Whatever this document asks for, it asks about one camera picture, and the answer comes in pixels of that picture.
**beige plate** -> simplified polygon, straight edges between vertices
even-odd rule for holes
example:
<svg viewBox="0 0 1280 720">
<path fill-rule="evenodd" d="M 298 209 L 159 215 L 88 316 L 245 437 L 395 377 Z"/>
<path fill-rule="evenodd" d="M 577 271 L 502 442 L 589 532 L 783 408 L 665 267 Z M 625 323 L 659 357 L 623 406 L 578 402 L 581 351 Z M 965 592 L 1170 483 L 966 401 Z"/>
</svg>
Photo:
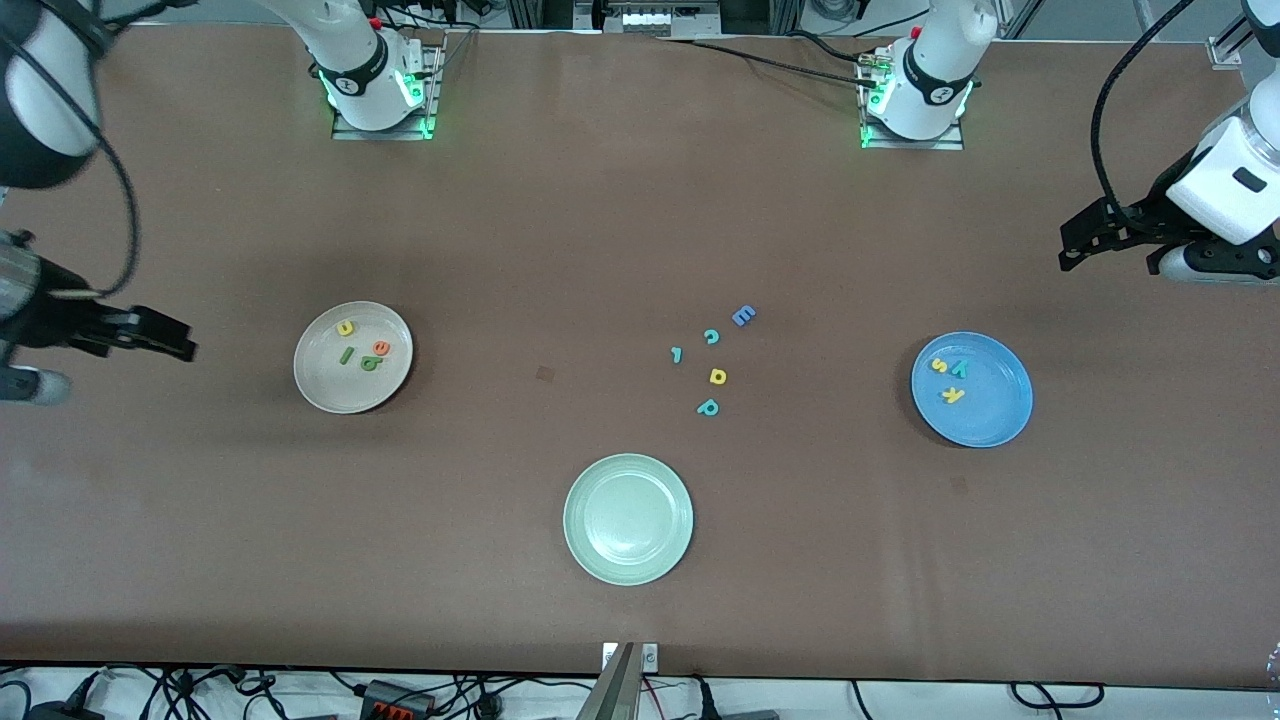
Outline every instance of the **beige plate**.
<svg viewBox="0 0 1280 720">
<path fill-rule="evenodd" d="M 338 324 L 351 320 L 356 331 L 338 334 Z M 374 343 L 390 343 L 390 352 L 372 370 L 361 363 L 378 357 Z M 342 355 L 353 347 L 351 359 Z M 413 360 L 413 336 L 394 310 L 378 302 L 344 302 L 316 318 L 293 351 L 293 380 L 307 402 L 326 413 L 349 415 L 372 410 L 399 389 Z"/>
</svg>

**brown table surface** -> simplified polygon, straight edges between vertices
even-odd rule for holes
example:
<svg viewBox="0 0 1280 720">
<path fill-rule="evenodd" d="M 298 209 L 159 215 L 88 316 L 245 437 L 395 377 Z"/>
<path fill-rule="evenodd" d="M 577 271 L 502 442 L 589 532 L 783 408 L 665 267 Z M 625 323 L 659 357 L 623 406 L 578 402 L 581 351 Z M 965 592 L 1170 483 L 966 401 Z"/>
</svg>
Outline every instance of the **brown table surface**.
<svg viewBox="0 0 1280 720">
<path fill-rule="evenodd" d="M 101 72 L 145 223 L 120 302 L 191 323 L 200 356 L 22 356 L 76 389 L 0 414 L 0 656 L 593 671 L 635 638 L 666 673 L 1265 683 L 1277 296 L 1151 278 L 1140 251 L 1055 260 L 1100 195 L 1088 119 L 1121 51 L 997 45 L 969 149 L 910 152 L 858 149 L 847 87 L 483 36 L 434 142 L 353 143 L 288 29 L 129 32 Z M 1107 113 L 1121 196 L 1240 94 L 1202 47 L 1149 49 Z M 120 261 L 102 161 L 0 219 L 93 282 Z M 332 416 L 293 346 L 356 299 L 420 352 L 390 404 Z M 1036 383 L 1005 447 L 951 447 L 911 405 L 910 360 L 954 329 Z M 622 451 L 698 514 L 630 589 L 561 528 Z"/>
</svg>

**black cable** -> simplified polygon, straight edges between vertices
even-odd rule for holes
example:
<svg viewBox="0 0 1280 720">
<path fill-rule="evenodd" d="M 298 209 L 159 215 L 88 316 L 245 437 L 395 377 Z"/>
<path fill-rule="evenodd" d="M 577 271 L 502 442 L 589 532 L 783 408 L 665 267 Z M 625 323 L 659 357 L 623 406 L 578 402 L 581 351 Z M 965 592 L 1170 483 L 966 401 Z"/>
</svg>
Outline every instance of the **black cable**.
<svg viewBox="0 0 1280 720">
<path fill-rule="evenodd" d="M 691 45 L 694 47 L 705 47 L 707 50 L 714 50 L 717 53 L 726 53 L 745 60 L 751 60 L 755 63 L 763 63 L 765 65 L 773 65 L 774 68 L 782 68 L 783 70 L 790 70 L 792 73 L 800 73 L 805 76 L 820 77 L 826 79 L 833 79 L 838 82 L 847 82 L 849 85 L 856 85 L 859 87 L 876 87 L 876 82 L 864 78 L 855 78 L 847 76 L 837 76 L 835 73 L 826 73 L 822 70 L 814 70 L 812 68 L 801 68 L 800 65 L 792 65 L 790 63 L 782 63 L 773 60 L 771 58 L 762 58 L 759 55 L 751 55 L 750 53 L 742 53 L 741 50 L 733 50 L 731 47 L 724 47 L 723 45 L 703 45 L 701 42 L 695 42 L 692 40 L 672 40 L 671 42 L 680 42 L 681 45 Z"/>
<path fill-rule="evenodd" d="M 420 23 L 436 24 L 436 26 L 448 26 L 448 27 L 466 27 L 466 28 L 471 28 L 471 29 L 480 29 L 480 26 L 477 26 L 475 23 L 468 23 L 466 20 L 452 20 L 451 22 L 451 20 L 438 20 L 435 18 L 424 18 L 422 15 L 419 15 L 419 14 L 411 12 L 407 5 L 399 5 L 399 6 L 392 6 L 392 8 L 394 8 L 394 10 L 397 13 L 399 13 L 402 15 L 406 15 L 408 18 L 412 18 L 412 19 L 420 22 Z"/>
<path fill-rule="evenodd" d="M 110 287 L 101 291 L 50 292 L 50 295 L 56 295 L 58 297 L 88 297 L 88 299 L 110 297 L 124 290 L 124 286 L 129 284 L 129 281 L 133 279 L 133 274 L 137 272 L 138 268 L 138 249 L 141 245 L 141 240 L 138 231 L 138 200 L 137 195 L 133 192 L 133 182 L 129 181 L 129 174 L 124 170 L 124 163 L 120 160 L 120 156 L 115 152 L 115 149 L 111 146 L 111 143 L 108 142 L 106 136 L 102 135 L 101 128 L 99 128 L 97 123 L 95 123 L 93 119 L 88 117 L 88 113 L 86 113 L 84 109 L 81 108 L 79 102 L 77 102 L 76 99 L 72 97 L 69 92 L 67 92 L 67 88 L 63 87 L 60 82 L 58 82 L 58 78 L 55 78 L 49 72 L 49 69 L 46 69 L 45 65 L 40 63 L 40 60 L 37 60 L 31 53 L 28 53 L 27 49 L 23 47 L 20 42 L 14 40 L 13 35 L 9 33 L 9 29 L 3 26 L 0 26 L 0 42 L 4 42 L 5 46 L 8 46 L 10 51 L 13 51 L 14 55 L 17 55 L 24 63 L 31 65 L 31 69 L 33 69 L 42 81 L 45 81 L 49 88 L 52 90 L 54 94 L 56 94 L 61 99 L 61 101 L 67 104 L 68 108 L 70 108 L 72 113 L 79 119 L 81 123 L 84 124 L 84 128 L 88 129 L 90 135 L 93 136 L 93 140 L 97 141 L 99 146 L 102 149 L 102 154 L 106 155 L 106 159 L 111 163 L 111 169 L 115 170 L 116 179 L 120 182 L 120 190 L 124 193 L 124 208 L 125 213 L 128 214 L 128 222 L 129 222 L 129 247 L 128 247 L 128 255 L 125 256 L 124 261 L 124 269 L 120 272 L 120 275 L 116 278 L 114 283 L 111 283 Z"/>
<path fill-rule="evenodd" d="M 916 18 L 923 18 L 924 15 L 928 15 L 928 14 L 929 14 L 929 10 L 920 10 L 919 13 L 916 13 L 914 15 L 902 18 L 900 20 L 893 20 L 891 23 L 884 23 L 882 26 L 876 26 L 876 27 L 873 27 L 870 29 L 864 29 L 861 32 L 855 32 L 854 35 L 850 35 L 849 37 L 865 37 L 865 36 L 868 36 L 868 35 L 870 35 L 873 32 L 882 31 L 882 29 L 884 29 L 887 27 L 893 27 L 893 26 L 897 26 L 897 24 L 909 23 L 909 22 L 911 22 L 911 20 L 914 20 Z"/>
<path fill-rule="evenodd" d="M 794 29 L 794 31 L 791 31 L 791 32 L 787 33 L 787 37 L 803 37 L 805 40 L 812 41 L 814 45 L 817 45 L 819 49 L 822 49 L 823 53 L 831 55 L 832 58 L 836 58 L 836 59 L 840 59 L 840 60 L 845 60 L 846 63 L 858 63 L 858 55 L 850 55 L 849 53 L 841 53 L 840 50 L 836 50 L 831 45 L 827 45 L 827 41 L 824 41 L 823 38 L 818 37 L 817 35 L 814 35 L 814 33 L 812 33 L 812 32 L 809 32 L 806 29 Z"/>
<path fill-rule="evenodd" d="M 352 683 L 348 683 L 347 680 L 343 680 L 343 679 L 342 679 L 342 675 L 339 675 L 339 674 L 334 673 L 333 670 L 329 670 L 329 675 L 330 675 L 330 676 L 332 676 L 332 678 L 333 678 L 334 680 L 338 680 L 338 684 L 339 684 L 339 685 L 342 685 L 342 687 L 347 688 L 347 689 L 348 689 L 348 691 L 351 691 L 351 692 L 356 692 L 356 685 L 355 685 L 355 684 L 352 684 Z"/>
<path fill-rule="evenodd" d="M 1018 692 L 1018 685 L 1030 685 L 1036 688 L 1042 696 L 1044 696 L 1047 702 L 1033 702 L 1024 698 L 1021 693 Z M 1016 700 L 1019 705 L 1032 710 L 1052 710 L 1056 720 L 1062 720 L 1064 710 L 1088 710 L 1101 703 L 1102 698 L 1106 697 L 1106 689 L 1102 683 L 1080 683 L 1080 687 L 1093 688 L 1098 691 L 1098 694 L 1083 702 L 1059 702 L 1041 683 L 1009 683 L 1009 689 L 1012 691 L 1014 700 Z"/>
<path fill-rule="evenodd" d="M 858 710 L 863 711 L 863 717 L 867 720 L 874 720 L 872 714 L 867 711 L 867 703 L 863 702 L 863 691 L 858 688 L 858 680 L 849 680 L 850 685 L 854 685 L 854 700 L 858 701 Z"/>
<path fill-rule="evenodd" d="M 462 36 L 461 41 L 458 41 L 457 50 L 454 50 L 453 53 L 449 53 L 449 56 L 445 58 L 444 63 L 440 64 L 440 72 L 442 73 L 444 72 L 444 68 L 449 67 L 449 63 L 452 63 L 454 58 L 457 58 L 458 55 L 462 54 L 462 50 L 466 49 L 467 41 L 471 40 L 471 36 L 475 35 L 475 33 L 477 33 L 477 32 L 480 32 L 480 26 L 477 26 L 475 23 L 468 23 L 468 22 L 465 22 L 465 20 L 453 20 L 453 22 L 449 22 L 449 20 L 436 20 L 434 18 L 424 18 L 422 15 L 419 15 L 416 13 L 410 12 L 406 5 L 401 5 L 401 6 L 396 8 L 396 12 L 401 13 L 401 14 L 403 14 L 403 15 L 406 15 L 406 17 L 416 20 L 416 22 L 420 22 L 420 23 L 438 24 L 438 26 L 447 26 L 447 27 L 465 27 L 465 28 L 467 28 L 467 33 Z M 390 10 L 387 12 L 387 17 L 390 18 Z"/>
<path fill-rule="evenodd" d="M 572 685 L 575 688 L 582 688 L 584 691 L 588 691 L 588 692 L 595 689 L 593 685 L 589 685 L 586 683 L 577 683 L 577 682 L 573 682 L 573 680 L 540 680 L 538 678 L 507 678 L 507 676 L 503 676 L 503 678 L 489 678 L 489 679 L 493 680 L 493 682 L 499 682 L 499 680 L 525 680 L 526 683 L 534 683 L 535 685 L 544 685 L 544 687 L 548 687 L 548 688 L 557 688 L 557 687 L 562 687 L 562 685 Z M 658 685 L 657 683 L 654 683 L 654 689 L 659 689 L 659 691 L 660 689 L 666 689 L 666 688 L 673 688 L 673 687 L 676 687 L 676 685 Z"/>
<path fill-rule="evenodd" d="M 719 711 L 716 710 L 716 697 L 712 696 L 712 687 L 701 675 L 694 675 L 694 679 L 698 680 L 698 689 L 703 693 L 701 720 L 721 720 Z"/>
<path fill-rule="evenodd" d="M 79 714 L 84 710 L 84 703 L 88 702 L 88 691 L 93 688 L 93 680 L 101 674 L 101 670 L 95 670 L 87 678 L 81 680 L 81 684 L 72 691 L 72 694 L 67 696 L 67 702 L 64 703 L 72 714 Z"/>
<path fill-rule="evenodd" d="M 161 674 L 155 678 L 156 684 L 151 687 L 151 694 L 147 696 L 147 701 L 142 705 L 142 712 L 138 714 L 138 720 L 151 719 L 151 703 L 155 701 L 156 696 L 160 693 L 160 688 L 165 684 L 165 678 L 168 673 Z"/>
<path fill-rule="evenodd" d="M 0 689 L 4 688 L 18 688 L 19 691 L 22 691 L 22 694 L 27 696 L 26 701 L 27 705 L 26 708 L 22 711 L 22 716 L 26 717 L 31 715 L 31 685 L 23 683 L 22 680 L 5 680 L 4 683 L 0 683 Z"/>
<path fill-rule="evenodd" d="M 1111 96 L 1111 87 L 1120 79 L 1120 76 L 1125 72 L 1134 58 L 1142 53 L 1161 29 L 1181 14 L 1192 3 L 1196 0 L 1179 0 L 1176 5 L 1169 9 L 1167 13 L 1160 17 L 1147 32 L 1142 33 L 1142 37 L 1133 44 L 1132 47 L 1120 58 L 1116 67 L 1111 69 L 1107 79 L 1102 82 L 1102 90 L 1098 91 L 1098 100 L 1093 105 L 1093 120 L 1089 123 L 1089 151 L 1093 154 L 1093 169 L 1098 174 L 1098 183 L 1102 186 L 1102 195 L 1107 201 L 1107 205 L 1115 211 L 1116 218 L 1125 225 L 1139 232 L 1151 232 L 1151 228 L 1142 225 L 1140 223 L 1129 218 L 1129 213 L 1120 205 L 1116 200 L 1116 191 L 1111 187 L 1111 179 L 1107 177 L 1107 169 L 1102 164 L 1102 109 L 1106 108 L 1107 97 Z"/>
</svg>

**white robotic arm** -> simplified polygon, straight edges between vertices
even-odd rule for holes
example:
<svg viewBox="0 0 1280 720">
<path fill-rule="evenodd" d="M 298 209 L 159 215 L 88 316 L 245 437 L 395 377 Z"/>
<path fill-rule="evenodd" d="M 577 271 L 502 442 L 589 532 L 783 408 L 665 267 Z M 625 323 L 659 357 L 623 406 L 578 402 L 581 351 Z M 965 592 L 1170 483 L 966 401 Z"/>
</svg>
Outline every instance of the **white robotic arm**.
<svg viewBox="0 0 1280 720">
<path fill-rule="evenodd" d="M 1258 44 L 1280 59 L 1280 0 L 1244 0 Z M 1059 264 L 1160 245 L 1151 274 L 1198 282 L 1280 283 L 1280 61 L 1199 143 L 1156 179 L 1147 197 L 1097 200 L 1062 225 Z"/>
<path fill-rule="evenodd" d="M 941 136 L 960 114 L 997 29 L 991 0 L 932 0 L 919 35 L 890 46 L 892 79 L 867 111 L 910 140 Z"/>
<path fill-rule="evenodd" d="M 335 110 L 353 127 L 393 127 L 422 104 L 406 92 L 420 45 L 375 31 L 358 0 L 257 0 L 302 37 Z M 0 0 L 0 186 L 44 188 L 73 177 L 93 154 L 93 135 L 59 94 L 9 45 L 17 44 L 99 122 L 93 64 L 111 35 L 96 0 Z"/>
<path fill-rule="evenodd" d="M 413 60 L 417 40 L 374 29 L 358 0 L 259 0 L 302 37 L 334 109 L 353 127 L 396 126 L 424 92 Z M 132 186 L 99 129 L 93 67 L 114 37 L 97 17 L 97 0 L 0 0 L 0 186 L 52 187 L 70 179 L 102 146 L 129 209 L 129 264 L 108 291 L 90 290 L 76 273 L 31 250 L 31 233 L 0 232 L 0 401 L 52 405 L 69 380 L 13 366 L 14 350 L 65 346 L 105 357 L 113 348 L 143 348 L 191 361 L 191 328 L 150 307 L 119 310 L 99 302 L 122 288 L 136 260 Z"/>
</svg>

